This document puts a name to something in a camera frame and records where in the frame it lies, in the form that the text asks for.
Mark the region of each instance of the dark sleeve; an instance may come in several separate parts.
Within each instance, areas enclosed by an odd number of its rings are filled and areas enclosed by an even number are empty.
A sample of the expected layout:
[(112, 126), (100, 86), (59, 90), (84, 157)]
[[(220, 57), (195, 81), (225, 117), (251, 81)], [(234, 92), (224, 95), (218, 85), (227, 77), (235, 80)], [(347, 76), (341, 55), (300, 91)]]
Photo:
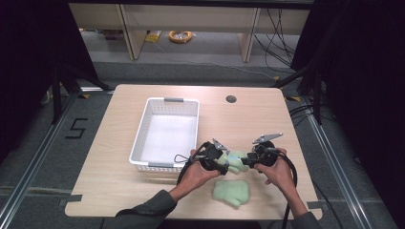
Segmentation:
[(117, 213), (108, 229), (157, 228), (176, 207), (172, 196), (160, 190), (154, 197), (132, 209)]
[(296, 229), (321, 229), (321, 225), (319, 225), (318, 220), (316, 220), (312, 212), (307, 212), (304, 215), (294, 219), (291, 224), (292, 228)]

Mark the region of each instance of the person's right hand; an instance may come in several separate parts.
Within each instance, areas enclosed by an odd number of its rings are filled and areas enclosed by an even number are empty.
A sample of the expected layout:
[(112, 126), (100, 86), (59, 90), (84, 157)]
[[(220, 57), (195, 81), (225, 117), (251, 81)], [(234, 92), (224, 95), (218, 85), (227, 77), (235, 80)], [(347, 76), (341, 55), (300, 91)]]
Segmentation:
[[(287, 151), (282, 148), (277, 148), (280, 152), (287, 154)], [(281, 192), (286, 192), (290, 188), (295, 189), (294, 182), (292, 180), (291, 170), (289, 169), (288, 164), (280, 157), (277, 158), (273, 166), (267, 167), (263, 164), (255, 164), (254, 168), (260, 172), (263, 172), (267, 180), (265, 185), (273, 183), (277, 186)]]
[[(287, 153), (285, 149), (277, 148), (277, 150), (284, 154)], [(291, 170), (289, 169), (288, 164), (282, 158), (278, 157), (277, 161), (271, 167), (267, 167), (263, 164), (255, 164), (254, 168), (266, 175), (266, 185), (273, 183), (280, 189), (284, 197), (287, 199), (291, 213), (295, 218), (308, 212), (306, 206), (298, 195), (297, 189), (295, 188), (294, 181), (292, 180)]]

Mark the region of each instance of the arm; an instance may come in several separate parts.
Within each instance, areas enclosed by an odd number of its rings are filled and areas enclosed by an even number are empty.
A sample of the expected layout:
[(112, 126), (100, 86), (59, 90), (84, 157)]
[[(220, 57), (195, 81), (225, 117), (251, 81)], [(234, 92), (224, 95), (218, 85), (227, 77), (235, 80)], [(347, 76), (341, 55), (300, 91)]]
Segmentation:
[[(279, 148), (278, 150), (284, 154), (287, 153), (285, 149)], [(265, 185), (273, 183), (283, 193), (291, 209), (291, 213), (295, 218), (295, 222), (292, 223), (294, 227), (320, 228), (318, 221), (313, 214), (307, 210), (304, 202), (298, 195), (288, 164), (282, 158), (279, 157), (271, 167), (267, 167), (263, 164), (256, 164), (255, 169), (266, 175), (267, 180)]]
[(169, 192), (161, 190), (145, 203), (117, 213), (107, 228), (157, 228), (176, 207), (177, 202), (203, 186), (209, 179), (218, 177), (218, 171), (206, 171), (200, 162), (194, 162), (183, 175), (180, 184)]

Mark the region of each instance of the basket handle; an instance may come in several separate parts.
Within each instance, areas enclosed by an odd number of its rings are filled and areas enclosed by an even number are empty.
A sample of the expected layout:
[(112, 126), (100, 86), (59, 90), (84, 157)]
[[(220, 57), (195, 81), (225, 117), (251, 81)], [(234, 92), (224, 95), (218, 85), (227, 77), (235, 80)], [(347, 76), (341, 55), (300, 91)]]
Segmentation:
[(184, 102), (184, 98), (171, 98), (171, 97), (165, 97), (164, 102)]

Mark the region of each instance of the person's left hand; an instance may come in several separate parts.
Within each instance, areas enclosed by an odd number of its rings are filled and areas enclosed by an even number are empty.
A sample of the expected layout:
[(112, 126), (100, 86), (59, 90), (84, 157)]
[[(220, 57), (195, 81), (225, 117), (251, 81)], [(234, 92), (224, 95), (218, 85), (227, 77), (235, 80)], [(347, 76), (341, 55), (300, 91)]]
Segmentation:
[[(193, 156), (196, 150), (191, 150), (190, 154)], [(199, 161), (191, 164), (182, 176), (181, 182), (170, 191), (174, 201), (179, 201), (181, 198), (187, 196), (193, 190), (203, 186), (208, 180), (218, 177), (220, 172), (217, 170), (205, 170)]]

